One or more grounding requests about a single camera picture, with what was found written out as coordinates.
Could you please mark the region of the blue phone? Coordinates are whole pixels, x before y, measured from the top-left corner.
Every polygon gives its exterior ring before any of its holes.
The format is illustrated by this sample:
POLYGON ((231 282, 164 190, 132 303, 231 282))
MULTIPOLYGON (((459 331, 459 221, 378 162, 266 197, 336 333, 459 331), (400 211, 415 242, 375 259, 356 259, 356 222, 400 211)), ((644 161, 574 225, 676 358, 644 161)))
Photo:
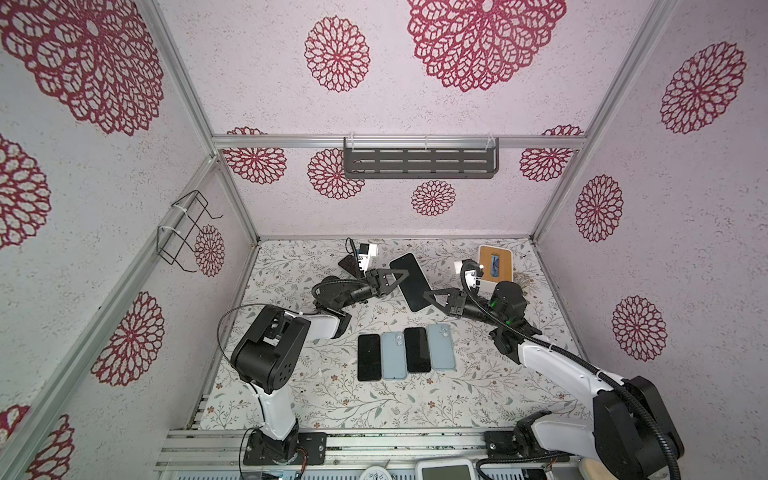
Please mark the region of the blue phone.
POLYGON ((405 328, 404 341, 408 372, 430 372, 431 360, 426 329, 424 327, 405 328))

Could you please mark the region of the black phone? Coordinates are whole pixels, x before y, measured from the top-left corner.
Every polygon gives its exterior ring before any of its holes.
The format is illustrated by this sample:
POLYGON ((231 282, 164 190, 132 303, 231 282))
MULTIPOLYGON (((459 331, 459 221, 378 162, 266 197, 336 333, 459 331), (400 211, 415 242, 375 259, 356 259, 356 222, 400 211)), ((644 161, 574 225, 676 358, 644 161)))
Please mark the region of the black phone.
POLYGON ((407 271, 408 275, 399 284, 399 288, 412 312, 418 312, 430 306, 424 294, 431 291, 431 286, 413 253, 407 253, 392 260, 389 267, 393 270, 407 271))
POLYGON ((338 262, 338 266, 354 278, 360 279, 362 277, 359 262, 353 254, 347 254, 338 262))

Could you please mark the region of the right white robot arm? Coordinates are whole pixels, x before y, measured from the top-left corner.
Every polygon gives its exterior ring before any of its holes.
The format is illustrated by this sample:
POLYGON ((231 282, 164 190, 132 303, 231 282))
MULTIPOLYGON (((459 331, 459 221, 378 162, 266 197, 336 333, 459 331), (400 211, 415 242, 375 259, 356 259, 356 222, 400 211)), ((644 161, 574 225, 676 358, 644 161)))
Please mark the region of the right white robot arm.
POLYGON ((514 363, 546 377, 591 411, 588 421, 549 410, 517 422, 512 445, 489 454, 486 463, 593 459, 617 479, 648 479, 666 470, 679 479, 683 442, 655 385, 642 376, 626 378, 600 369, 549 340, 525 317, 522 288, 498 283, 488 299, 474 289, 426 291, 426 301, 451 317, 492 325, 496 349, 514 363))

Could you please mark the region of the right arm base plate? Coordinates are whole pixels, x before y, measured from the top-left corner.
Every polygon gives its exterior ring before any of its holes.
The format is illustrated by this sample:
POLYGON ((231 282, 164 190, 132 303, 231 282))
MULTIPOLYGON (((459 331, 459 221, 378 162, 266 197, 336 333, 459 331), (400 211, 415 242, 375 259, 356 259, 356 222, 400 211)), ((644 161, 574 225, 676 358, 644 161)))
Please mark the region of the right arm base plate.
POLYGON ((527 430, 486 431, 483 440, 490 460, 512 463, 566 461, 568 453, 542 447, 527 430))

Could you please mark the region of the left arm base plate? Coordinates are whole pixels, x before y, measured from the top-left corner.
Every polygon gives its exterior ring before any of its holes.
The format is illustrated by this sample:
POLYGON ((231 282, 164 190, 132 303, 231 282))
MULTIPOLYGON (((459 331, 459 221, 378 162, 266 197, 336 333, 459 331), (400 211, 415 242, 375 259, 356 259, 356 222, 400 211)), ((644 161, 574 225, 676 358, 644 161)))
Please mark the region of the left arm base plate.
POLYGON ((261 431, 251 434, 243 454, 244 466, 322 465, 325 462, 326 433, 290 434, 277 441, 261 431))

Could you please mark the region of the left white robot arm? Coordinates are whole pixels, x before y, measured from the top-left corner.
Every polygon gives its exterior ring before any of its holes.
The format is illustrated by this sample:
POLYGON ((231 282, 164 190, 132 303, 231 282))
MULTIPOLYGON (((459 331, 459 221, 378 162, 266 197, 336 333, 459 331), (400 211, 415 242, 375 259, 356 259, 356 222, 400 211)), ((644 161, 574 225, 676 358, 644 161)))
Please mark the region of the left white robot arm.
POLYGON ((228 359, 253 390, 262 413, 262 425, 248 439, 248 461, 287 464, 300 451, 299 422, 286 384, 305 343, 341 337, 351 320, 345 307, 386 296, 409 277, 403 269, 373 269, 354 279, 329 276, 312 287, 315 310, 309 313, 259 305, 261 310, 228 359))

